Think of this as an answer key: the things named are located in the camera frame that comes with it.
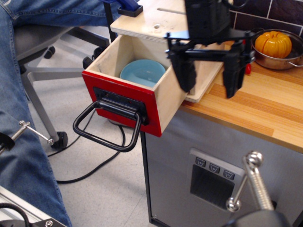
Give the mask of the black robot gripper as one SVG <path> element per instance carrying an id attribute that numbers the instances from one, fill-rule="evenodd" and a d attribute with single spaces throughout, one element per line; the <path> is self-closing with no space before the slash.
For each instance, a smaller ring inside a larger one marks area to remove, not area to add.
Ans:
<path id="1" fill-rule="evenodd" d="M 183 91 L 189 92 L 196 84 L 195 60 L 224 62 L 223 85 L 227 98 L 232 98 L 241 88 L 245 62 L 255 60 L 251 49 L 254 34 L 231 28 L 230 10 L 241 9 L 246 4 L 247 1 L 234 5 L 230 0 L 185 1 L 187 30 L 165 36 L 167 55 Z M 198 44 L 208 46 L 225 41 L 234 41 L 229 51 L 195 49 Z"/>

